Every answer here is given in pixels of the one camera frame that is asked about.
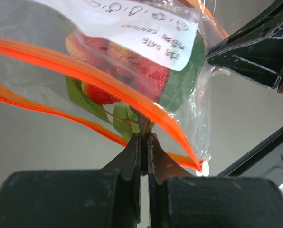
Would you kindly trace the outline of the clear orange-zip bag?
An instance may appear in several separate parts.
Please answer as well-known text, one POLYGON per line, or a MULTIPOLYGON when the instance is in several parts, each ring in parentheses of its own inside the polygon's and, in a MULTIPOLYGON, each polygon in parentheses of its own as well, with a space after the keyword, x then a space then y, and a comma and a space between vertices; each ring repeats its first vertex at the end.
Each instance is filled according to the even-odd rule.
POLYGON ((168 155, 198 176, 209 175, 210 80, 215 68, 209 49, 227 37, 217 0, 0 0, 0 101, 60 116, 126 146, 112 116, 88 108, 73 81, 92 84, 120 99, 137 115, 139 133, 153 130, 168 155), (164 107, 110 74, 71 57, 72 33, 104 38, 162 67, 182 71, 196 35, 204 40, 204 64, 195 84, 202 118, 192 136, 164 107))

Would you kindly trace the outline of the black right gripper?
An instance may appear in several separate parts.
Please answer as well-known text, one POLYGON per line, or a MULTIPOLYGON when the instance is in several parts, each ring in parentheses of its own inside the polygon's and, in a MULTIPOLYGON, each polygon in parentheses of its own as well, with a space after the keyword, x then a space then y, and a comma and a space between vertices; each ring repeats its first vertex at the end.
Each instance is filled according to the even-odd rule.
POLYGON ((207 62, 283 94, 283 18, 255 18, 208 53, 207 62))

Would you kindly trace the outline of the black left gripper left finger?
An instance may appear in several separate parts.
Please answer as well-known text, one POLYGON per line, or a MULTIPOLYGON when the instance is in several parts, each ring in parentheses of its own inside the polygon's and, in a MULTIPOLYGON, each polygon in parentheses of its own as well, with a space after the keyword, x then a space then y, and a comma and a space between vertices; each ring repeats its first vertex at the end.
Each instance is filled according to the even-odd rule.
POLYGON ((135 228, 142 137, 99 170, 18 171, 0 188, 0 228, 135 228))

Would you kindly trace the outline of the fake red berry bunch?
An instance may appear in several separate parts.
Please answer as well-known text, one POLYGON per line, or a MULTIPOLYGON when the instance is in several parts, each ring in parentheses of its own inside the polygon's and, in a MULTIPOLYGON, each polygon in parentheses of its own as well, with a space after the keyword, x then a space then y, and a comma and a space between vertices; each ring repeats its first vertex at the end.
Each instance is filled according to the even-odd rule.
MULTIPOLYGON (((66 37, 65 46, 74 59, 101 69, 164 107, 187 130, 187 137, 202 123, 194 91, 204 64, 204 40, 200 34, 196 35, 190 60, 182 71, 170 70, 104 38, 76 32, 66 37)), ((137 115, 120 99, 84 81, 73 81, 72 85, 81 92, 88 108, 104 113, 103 120, 112 116, 110 124, 124 141, 140 131, 137 115)))

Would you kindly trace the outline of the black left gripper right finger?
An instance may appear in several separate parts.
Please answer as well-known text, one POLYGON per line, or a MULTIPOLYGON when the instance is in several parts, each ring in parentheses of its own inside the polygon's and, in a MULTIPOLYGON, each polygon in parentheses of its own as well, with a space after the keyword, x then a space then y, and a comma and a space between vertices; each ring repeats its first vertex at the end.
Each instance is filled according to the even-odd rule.
POLYGON ((283 194, 268 179, 195 177, 147 140, 151 228, 283 228, 283 194))

